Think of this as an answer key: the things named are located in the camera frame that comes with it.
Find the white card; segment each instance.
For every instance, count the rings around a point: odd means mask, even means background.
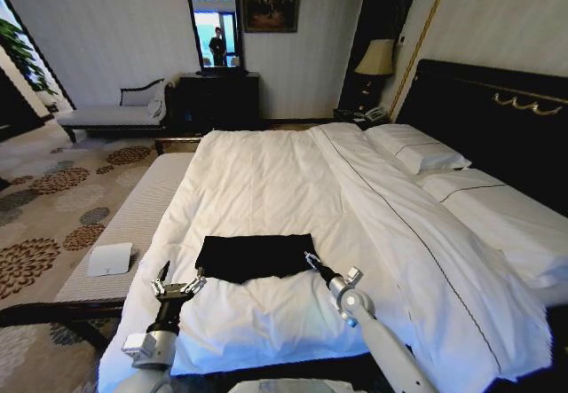
[[[131,242],[100,245],[93,248],[87,274],[89,276],[101,276],[127,272],[131,250]]]

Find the green leaves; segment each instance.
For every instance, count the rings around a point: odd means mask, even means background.
[[[36,65],[36,61],[32,54],[32,49],[22,41],[20,35],[24,35],[24,31],[16,27],[12,23],[0,19],[0,45],[4,47],[10,59],[26,77],[33,91],[46,91],[50,95],[57,93],[50,89],[43,70]]]

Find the mirror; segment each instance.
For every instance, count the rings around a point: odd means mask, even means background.
[[[203,73],[244,68],[239,0],[187,0]]]

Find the black door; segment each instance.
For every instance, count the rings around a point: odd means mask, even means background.
[[[0,141],[42,125],[41,118],[0,69]]]

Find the white duvet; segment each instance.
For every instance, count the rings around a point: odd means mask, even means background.
[[[99,389],[131,374],[120,352],[145,332],[149,286],[171,260],[194,278],[206,235],[311,233],[322,260],[365,276],[376,316],[412,347],[444,392],[478,392],[550,363],[542,305],[499,255],[385,160],[350,124],[304,132],[213,131],[200,143],[128,294],[101,359]],[[208,279],[185,305],[172,374],[231,371],[367,349],[312,271],[234,285]]]

